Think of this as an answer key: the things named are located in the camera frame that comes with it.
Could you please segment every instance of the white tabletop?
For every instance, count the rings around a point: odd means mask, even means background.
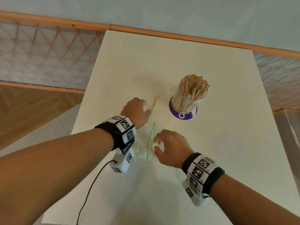
[[[210,84],[192,120],[175,118],[168,103],[181,78],[203,75]],[[151,105],[142,131],[170,129],[186,136],[227,174],[300,215],[300,198],[250,50],[107,31],[73,134],[117,115],[133,97]],[[111,152],[75,189],[54,204],[43,223],[76,224],[88,189]],[[125,174],[106,167],[95,182],[79,224],[231,224],[210,199],[195,207],[180,169],[137,160]]]

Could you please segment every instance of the finger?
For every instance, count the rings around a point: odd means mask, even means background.
[[[156,155],[157,159],[161,162],[161,163],[164,163],[164,157],[165,157],[165,154],[161,151],[160,147],[158,146],[155,146],[154,147],[154,154]]]
[[[143,106],[147,104],[146,100],[141,100]]]
[[[154,137],[153,142],[154,142],[154,143],[157,143],[157,142],[159,142],[159,141],[164,142],[165,140],[166,140],[166,135],[163,134],[163,133],[161,133],[161,132],[159,132],[159,133],[156,134],[156,136]]]
[[[170,131],[170,130],[162,130],[161,133],[163,134],[174,134],[174,131]]]
[[[145,123],[147,123],[148,122],[148,119],[149,119],[149,117],[151,116],[151,114],[152,114],[152,111],[149,109],[149,110],[146,110],[145,112],[144,112],[144,114],[145,114]]]

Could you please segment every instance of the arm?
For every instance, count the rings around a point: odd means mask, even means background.
[[[151,115],[144,100],[129,101],[121,115],[141,128]],[[33,224],[75,188],[111,151],[112,136],[92,129],[37,144],[0,158],[0,221]]]
[[[162,130],[154,142],[164,144],[164,152],[156,146],[155,154],[167,166],[182,168],[183,162],[194,153],[185,137],[177,132]],[[228,175],[222,175],[209,194],[234,225],[300,224],[298,216]]]

